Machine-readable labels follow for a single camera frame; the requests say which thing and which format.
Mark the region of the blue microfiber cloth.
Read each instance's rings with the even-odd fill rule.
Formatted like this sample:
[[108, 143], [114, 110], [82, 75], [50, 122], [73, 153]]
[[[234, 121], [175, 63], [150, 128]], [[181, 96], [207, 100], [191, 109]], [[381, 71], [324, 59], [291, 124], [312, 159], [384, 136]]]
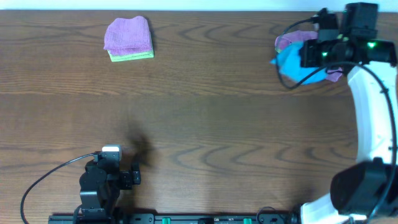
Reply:
[[303, 42], [294, 42], [277, 56], [279, 72], [296, 83], [318, 69], [318, 67], [301, 67], [299, 51], [302, 47]]

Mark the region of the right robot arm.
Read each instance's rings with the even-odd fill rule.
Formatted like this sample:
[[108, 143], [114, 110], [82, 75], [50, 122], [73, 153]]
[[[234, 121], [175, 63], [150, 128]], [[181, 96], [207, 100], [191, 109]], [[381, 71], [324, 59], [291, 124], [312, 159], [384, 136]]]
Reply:
[[397, 55], [377, 38], [377, 4], [347, 4], [341, 19], [322, 9], [318, 37], [300, 49], [302, 67], [341, 68], [354, 98], [356, 164], [336, 174], [328, 194], [300, 209], [302, 223], [354, 223], [397, 216]]

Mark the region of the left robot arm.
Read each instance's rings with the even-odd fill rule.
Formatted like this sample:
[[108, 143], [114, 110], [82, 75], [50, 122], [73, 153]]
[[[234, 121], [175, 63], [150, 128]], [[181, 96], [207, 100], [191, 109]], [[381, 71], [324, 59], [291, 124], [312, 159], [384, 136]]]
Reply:
[[131, 190], [141, 183], [139, 163], [130, 169], [119, 167], [119, 152], [96, 152], [86, 163], [79, 179], [81, 205], [73, 213], [73, 223], [118, 223], [123, 219], [116, 202], [121, 190]]

